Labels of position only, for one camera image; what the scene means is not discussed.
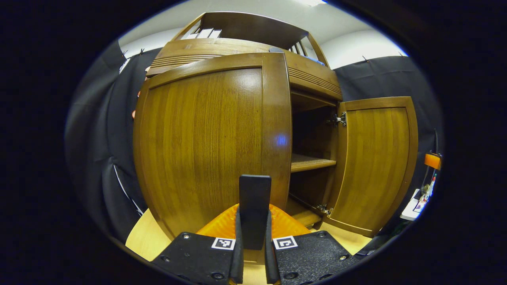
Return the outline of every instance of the ceiling light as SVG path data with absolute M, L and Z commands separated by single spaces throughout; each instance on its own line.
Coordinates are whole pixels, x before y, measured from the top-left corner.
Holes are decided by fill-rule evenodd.
M 303 3 L 303 4 L 306 4 L 308 6 L 317 6 L 319 4 L 326 4 L 326 2 L 322 1 L 322 0 L 296 0 L 300 3 Z

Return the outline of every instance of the orange object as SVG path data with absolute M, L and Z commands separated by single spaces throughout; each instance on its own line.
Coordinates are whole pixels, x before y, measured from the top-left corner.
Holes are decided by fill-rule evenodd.
M 197 234 L 212 237 L 236 238 L 236 211 L 238 210 L 238 206 L 239 204 L 236 204 L 223 211 L 206 226 L 197 231 Z M 271 210 L 272 238 L 310 233 L 310 230 L 303 224 L 277 206 L 270 204 L 269 209 Z
M 427 153 L 424 157 L 424 164 L 435 168 L 436 170 L 440 170 L 440 166 L 442 165 L 442 160 L 440 155 L 434 153 Z

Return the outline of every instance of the cabinet door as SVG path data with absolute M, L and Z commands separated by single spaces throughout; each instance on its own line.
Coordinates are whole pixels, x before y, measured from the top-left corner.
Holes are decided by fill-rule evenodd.
M 334 191 L 325 222 L 373 237 L 407 192 L 417 159 L 417 121 L 410 97 L 343 102 Z
M 238 203 L 242 174 L 270 175 L 270 203 L 284 209 L 291 124 L 282 53 L 217 57 L 147 80 L 137 103 L 134 161 L 164 232 L 196 232 Z

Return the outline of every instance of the door hinge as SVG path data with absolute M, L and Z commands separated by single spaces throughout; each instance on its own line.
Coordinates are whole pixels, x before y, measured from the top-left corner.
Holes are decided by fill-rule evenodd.
M 342 112 L 342 116 L 338 117 L 337 114 L 334 114 L 330 120 L 327 120 L 326 123 L 333 124 L 333 127 L 338 127 L 338 123 L 342 123 L 342 126 L 347 126 L 347 118 L 345 112 Z
M 327 207 L 327 204 L 324 204 L 324 205 L 319 204 L 319 205 L 317 205 L 316 208 L 319 209 L 322 213 L 328 215 L 328 218 L 329 218 L 331 216 L 331 213 L 333 212 L 334 209 L 333 208 L 329 208 L 329 210 L 328 210 L 328 209 L 326 209 L 326 207 Z

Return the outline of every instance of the wooden cabinet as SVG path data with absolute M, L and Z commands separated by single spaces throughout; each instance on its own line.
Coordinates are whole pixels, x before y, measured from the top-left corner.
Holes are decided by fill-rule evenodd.
M 240 175 L 258 174 L 272 177 L 270 203 L 305 226 L 324 219 L 374 236 L 414 171 L 411 99 L 342 102 L 336 74 L 308 32 L 280 21 L 292 36 L 263 41 L 257 33 L 227 31 L 224 19 L 241 15 L 240 26 L 277 21 L 205 13 L 167 43 L 148 71 L 136 108 L 134 160 L 154 218 L 170 237 L 196 232 L 239 202 Z M 195 25 L 222 28 L 229 38 L 182 40 Z M 287 50 L 302 37 L 324 65 Z M 273 47 L 282 52 L 269 52 Z

